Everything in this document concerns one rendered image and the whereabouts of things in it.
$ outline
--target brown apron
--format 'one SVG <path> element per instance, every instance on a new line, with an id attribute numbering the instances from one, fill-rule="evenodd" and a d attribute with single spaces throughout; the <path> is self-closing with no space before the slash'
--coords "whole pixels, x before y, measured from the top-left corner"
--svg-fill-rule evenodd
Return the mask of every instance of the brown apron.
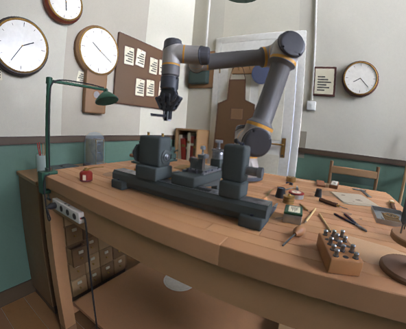
<path id="1" fill-rule="evenodd" d="M 246 79 L 229 80 L 228 98 L 218 103 L 215 124 L 215 139 L 223 140 L 222 147 L 234 143 L 235 128 L 245 125 L 254 111 L 255 105 L 246 101 Z"/>

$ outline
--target green desk lamp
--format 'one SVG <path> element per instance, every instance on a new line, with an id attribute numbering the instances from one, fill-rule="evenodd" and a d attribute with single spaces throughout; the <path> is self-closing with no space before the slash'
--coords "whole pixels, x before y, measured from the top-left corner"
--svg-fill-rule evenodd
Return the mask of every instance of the green desk lamp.
<path id="1" fill-rule="evenodd" d="M 46 144 L 46 168 L 44 171 L 38 172 L 38 190 L 41 194 L 45 192 L 44 181 L 48 175 L 57 174 L 56 170 L 51 168 L 51 141 L 50 141 L 50 127 L 51 127 L 51 89 L 53 84 L 64 84 L 66 86 L 74 86 L 88 89 L 95 89 L 103 91 L 102 94 L 96 98 L 97 105 L 106 106 L 114 104 L 118 101 L 118 97 L 112 94 L 107 88 L 96 86 L 94 84 L 85 84 L 71 80 L 54 80 L 51 77 L 46 77 L 46 128 L 45 128 L 45 144 Z"/>

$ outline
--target chair backrest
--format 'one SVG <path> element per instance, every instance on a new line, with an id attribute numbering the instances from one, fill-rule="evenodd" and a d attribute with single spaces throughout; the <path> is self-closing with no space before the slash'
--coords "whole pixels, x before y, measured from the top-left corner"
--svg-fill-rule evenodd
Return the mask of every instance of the chair backrest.
<path id="1" fill-rule="evenodd" d="M 328 183 L 331 183 L 331 176 L 334 173 L 340 173 L 342 175 L 349 175 L 349 176 L 355 176 L 355 177 L 370 178 L 370 179 L 374 180 L 374 190 L 376 190 L 377 186 L 379 184 L 380 167 L 377 167 L 377 171 L 354 169 L 354 168 L 348 168 L 348 167 L 335 166 L 334 161 L 331 161 L 331 163 L 329 165 Z"/>

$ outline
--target lamp shade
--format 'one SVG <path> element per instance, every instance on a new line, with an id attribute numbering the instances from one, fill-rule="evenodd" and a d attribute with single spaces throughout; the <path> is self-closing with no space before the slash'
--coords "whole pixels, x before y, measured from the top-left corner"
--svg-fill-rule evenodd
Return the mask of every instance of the lamp shade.
<path id="1" fill-rule="evenodd" d="M 118 97 L 115 94 L 112 94 L 110 91 L 105 90 L 98 98 L 96 98 L 96 105 L 112 105 L 118 101 Z"/>

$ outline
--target lower wooden shelf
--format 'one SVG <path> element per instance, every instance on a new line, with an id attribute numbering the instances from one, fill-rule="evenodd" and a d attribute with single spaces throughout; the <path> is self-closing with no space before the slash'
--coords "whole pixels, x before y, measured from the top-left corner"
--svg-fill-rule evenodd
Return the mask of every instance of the lower wooden shelf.
<path id="1" fill-rule="evenodd" d="M 175 292 L 165 276 L 143 264 L 96 288 L 101 329 L 277 329 L 278 324 L 195 289 Z M 74 302 L 95 321 L 91 294 Z"/>

